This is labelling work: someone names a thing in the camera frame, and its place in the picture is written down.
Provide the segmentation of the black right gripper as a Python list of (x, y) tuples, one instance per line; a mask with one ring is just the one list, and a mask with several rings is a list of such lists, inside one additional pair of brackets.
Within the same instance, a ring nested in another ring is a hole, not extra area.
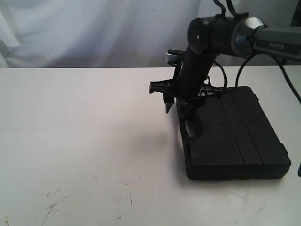
[(181, 118), (188, 121), (194, 121), (196, 117), (197, 99), (202, 99), (210, 95), (221, 95), (225, 92), (225, 87), (215, 87), (211, 84), (210, 76), (207, 75), (205, 80), (208, 83), (203, 83), (200, 90), (193, 97), (184, 97), (179, 91), (172, 85), (173, 79), (162, 80), (162, 81), (151, 81), (149, 84), (149, 93), (162, 93), (164, 104), (165, 104), (165, 113), (169, 113), (171, 107), (174, 104), (174, 99), (181, 99), (180, 101), (180, 113)]

